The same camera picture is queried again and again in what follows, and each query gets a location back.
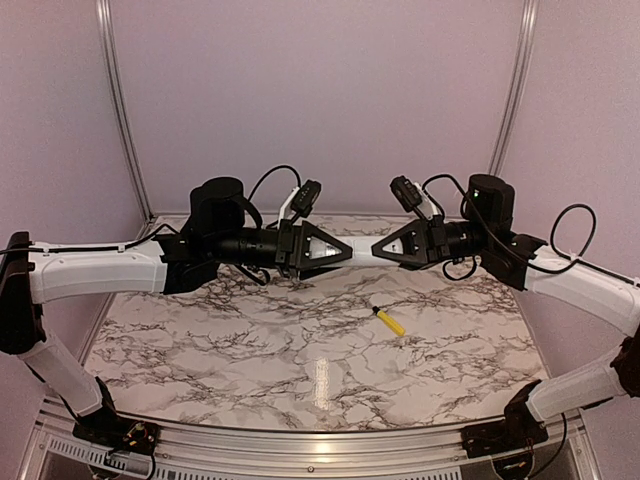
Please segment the white remote control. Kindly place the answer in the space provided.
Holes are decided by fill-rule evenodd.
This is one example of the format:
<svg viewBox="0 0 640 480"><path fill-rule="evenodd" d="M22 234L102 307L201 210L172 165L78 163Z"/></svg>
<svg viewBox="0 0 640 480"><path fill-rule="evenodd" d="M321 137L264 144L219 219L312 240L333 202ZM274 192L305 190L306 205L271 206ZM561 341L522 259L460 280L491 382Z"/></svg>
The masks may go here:
<svg viewBox="0 0 640 480"><path fill-rule="evenodd" d="M338 257L344 251L343 247L337 246L335 241L328 243L313 237L309 253L305 257L311 261L313 267L320 267L319 262L324 260L329 261L326 267L331 268L397 267L397 262L372 254L372 245L381 239L381 236L338 236L339 242L352 249L350 258L339 260Z"/></svg>

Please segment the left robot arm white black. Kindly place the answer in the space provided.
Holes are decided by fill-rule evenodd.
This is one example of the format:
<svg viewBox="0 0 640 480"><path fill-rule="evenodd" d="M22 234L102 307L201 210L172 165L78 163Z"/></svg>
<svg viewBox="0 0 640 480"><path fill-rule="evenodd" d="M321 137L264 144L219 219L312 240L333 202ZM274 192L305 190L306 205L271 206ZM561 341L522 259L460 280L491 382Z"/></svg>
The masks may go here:
<svg viewBox="0 0 640 480"><path fill-rule="evenodd" d="M120 292L189 293L216 279L222 264L250 278L269 269L315 275L353 256L345 243L306 221L321 186L308 181L287 199L293 219L264 227L261 214L233 177L206 181L190 193L190 216L130 243L56 246L14 233L1 261L1 350L64 399L78 425L106 445L125 438L126 419L106 386L43 324L43 304L67 297Z"/></svg>

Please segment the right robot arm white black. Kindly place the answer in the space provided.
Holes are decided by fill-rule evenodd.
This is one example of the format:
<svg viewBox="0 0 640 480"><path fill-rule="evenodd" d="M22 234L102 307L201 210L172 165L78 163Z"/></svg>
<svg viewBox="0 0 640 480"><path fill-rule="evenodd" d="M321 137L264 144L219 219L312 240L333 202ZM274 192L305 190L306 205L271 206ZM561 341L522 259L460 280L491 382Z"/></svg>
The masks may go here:
<svg viewBox="0 0 640 480"><path fill-rule="evenodd" d="M375 243L372 254L408 270L471 258L519 291L561 300L619 330L612 352L569 373L527 384L504 408L503 419L463 430L471 457L525 448L547 440L545 423L575 408L592 408L617 396L639 395L639 283L560 252L546 241L512 230L514 188L474 174L462 189L461 220L446 221L425 185L404 176L390 189L416 220Z"/></svg>

